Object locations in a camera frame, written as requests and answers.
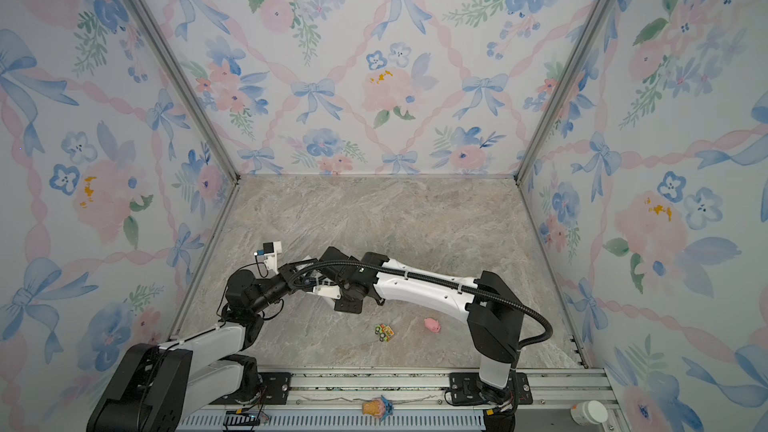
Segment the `metal corner post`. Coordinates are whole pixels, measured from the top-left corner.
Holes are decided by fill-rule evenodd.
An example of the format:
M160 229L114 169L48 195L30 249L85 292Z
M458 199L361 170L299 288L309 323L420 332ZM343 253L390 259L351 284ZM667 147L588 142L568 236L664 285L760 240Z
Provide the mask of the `metal corner post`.
M565 102L565 97L571 88L571 84L576 81L576 77L590 53L595 38L602 25L605 23L606 17L610 13L615 1L616 0L597 0L595 2L592 13L587 18L586 24L584 24L584 33L581 34L581 38L576 43L576 47L574 47L568 61L565 63L563 75L558 82L557 89L554 91L552 99L549 101L549 106L544 112L542 120L534 132L531 144L525 151L525 156L523 157L517 174L518 186L524 183L526 176L531 172L536 157L542 149L544 140L547 138L547 133L552 128L552 125L557 118L558 111Z
M200 108L200 104L197 102L197 96L192 89L192 85L187 81L178 60L176 60L176 55L170 48L170 44L160 32L160 26L150 12L146 1L124 1L131 15L136 19L142 31L146 34L147 42L152 47L152 51L155 52L156 57L168 74L168 77L171 83L173 83L176 91L179 93L179 96L184 101L195 125L197 125L200 129L200 133L203 134L203 137L208 142L210 150L219 160L219 164L221 164L222 168L226 171L230 180L236 182L238 179L237 170L235 169L232 160L226 154L226 149L221 144L221 140L219 140L218 135L214 131L205 111Z

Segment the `robotic arm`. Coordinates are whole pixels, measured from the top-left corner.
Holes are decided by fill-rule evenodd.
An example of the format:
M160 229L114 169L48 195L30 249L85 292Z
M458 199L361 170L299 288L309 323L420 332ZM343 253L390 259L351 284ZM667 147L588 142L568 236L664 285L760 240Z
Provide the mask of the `robotic arm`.
M257 255L257 263L276 272L272 277L256 278L244 268L230 276L221 322L215 326L182 340L131 347L92 413L88 432L175 430L183 418L224 395L248 403L261 388L256 360L237 352L250 347L264 321L275 317L265 319L264 309L296 291L331 298L338 312L360 314L363 299L370 297L380 306L388 299L412 302L466 322L481 354L483 403L502 404L510 389L514 395L520 350L552 336L550 323L522 305L492 272L480 278L450 277L373 252L358 260L334 247L319 260L278 268L280 252L280 243L274 242ZM520 341L525 314L544 332Z

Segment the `floral wallpaper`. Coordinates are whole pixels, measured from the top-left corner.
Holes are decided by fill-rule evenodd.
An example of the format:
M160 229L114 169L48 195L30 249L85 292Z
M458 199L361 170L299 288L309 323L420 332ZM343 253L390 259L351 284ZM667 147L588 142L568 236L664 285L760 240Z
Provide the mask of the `floral wallpaper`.
M617 0L524 180L635 432L768 430L766 16Z
M231 182L122 0L0 4L0 429L82 430Z
M516 173L594 4L146 1L241 173L322 175Z

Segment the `beige marble surface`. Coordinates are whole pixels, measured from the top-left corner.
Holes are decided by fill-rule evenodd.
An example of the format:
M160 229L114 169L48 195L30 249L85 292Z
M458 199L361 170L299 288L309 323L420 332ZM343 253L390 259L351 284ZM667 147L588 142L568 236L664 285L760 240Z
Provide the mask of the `beige marble surface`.
M280 264L319 257L333 245L360 258L387 254L413 267L447 275L495 272L520 300L552 322L549 341L523 350L520 368L574 368L562 308L535 230L511 179L248 177L201 279L182 334L215 322L229 275L253 261L263 242L282 241ZM279 306L267 310L276 312ZM438 334L424 327L439 320ZM374 327L395 331L379 342ZM541 328L523 323L523 337ZM334 312L322 298L297 292L267 322L245 354L260 364L297 366L477 367L466 324L406 302L379 307L366 299L360 315Z

